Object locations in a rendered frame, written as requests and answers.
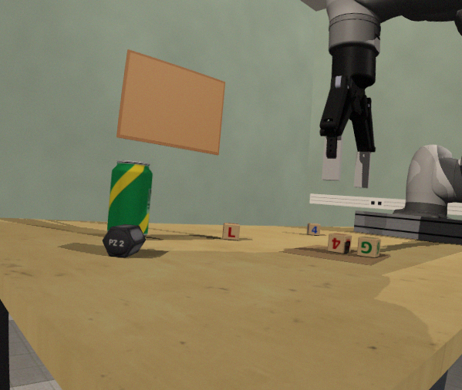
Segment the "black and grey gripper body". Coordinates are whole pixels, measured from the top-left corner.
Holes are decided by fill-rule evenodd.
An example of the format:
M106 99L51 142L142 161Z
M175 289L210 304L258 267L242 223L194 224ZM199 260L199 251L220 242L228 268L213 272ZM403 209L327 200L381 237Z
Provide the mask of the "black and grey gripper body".
M344 47L332 54L332 76L349 77L349 89L345 102L352 102L356 91L365 89L376 81L376 53L363 47ZM360 116L363 107L361 100L350 116Z

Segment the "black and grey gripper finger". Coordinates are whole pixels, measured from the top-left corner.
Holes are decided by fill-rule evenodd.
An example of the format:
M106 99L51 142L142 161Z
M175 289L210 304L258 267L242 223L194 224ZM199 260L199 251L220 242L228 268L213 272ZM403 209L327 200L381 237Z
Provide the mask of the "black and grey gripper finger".
M362 91L356 91L352 102L345 102L349 88L348 81L348 76L333 76L331 78L329 95L320 122L320 136L325 137L322 180L340 181L341 179L343 144L341 135L351 112L356 109L363 97Z
M373 137L371 102L371 98L367 98L366 95L363 95L361 99L363 107L361 115L349 117L352 121L358 150L358 152L356 152L354 187L360 188L369 188L371 152L376 151Z

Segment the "green and yellow drink can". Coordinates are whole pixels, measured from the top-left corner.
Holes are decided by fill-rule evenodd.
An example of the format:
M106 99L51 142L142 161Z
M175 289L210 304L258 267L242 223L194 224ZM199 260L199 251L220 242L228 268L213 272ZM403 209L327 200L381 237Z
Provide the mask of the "green and yellow drink can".
M153 174L149 163L117 160L112 170L107 231L122 224L139 225L148 234Z

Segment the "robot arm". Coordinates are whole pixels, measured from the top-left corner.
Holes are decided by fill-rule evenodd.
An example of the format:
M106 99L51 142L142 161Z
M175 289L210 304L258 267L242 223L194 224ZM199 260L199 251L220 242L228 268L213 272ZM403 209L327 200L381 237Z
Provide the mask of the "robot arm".
M380 23L401 15L415 22L454 21L462 35L462 0L325 0L325 3L330 55L344 47L363 47L374 51L377 57ZM393 214L451 219L447 216L447 204L454 202L462 203L462 157L452 158L451 152L439 145L420 147L410 163L405 207L394 210Z

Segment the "tan square mat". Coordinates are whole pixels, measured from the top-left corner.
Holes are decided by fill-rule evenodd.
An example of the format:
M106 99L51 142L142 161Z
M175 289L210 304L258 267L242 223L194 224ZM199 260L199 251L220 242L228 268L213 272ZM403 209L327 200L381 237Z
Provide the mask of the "tan square mat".
M287 250L284 250L284 252L290 253L290 254L299 254L299 255L305 255L305 256L310 256L310 257L319 257L319 258L325 258L325 259L330 259L330 260L345 261L345 262L351 262L351 263L357 263L357 264L367 264L367 265L373 265L377 262L380 262L390 257L390 254L382 254L382 253L379 253L379 256L375 258L360 257L360 256L357 256L357 250L352 250L352 249L347 254L333 253L333 252L328 252L327 250L328 250L328 246L312 245L312 246L307 246L307 247L287 249Z

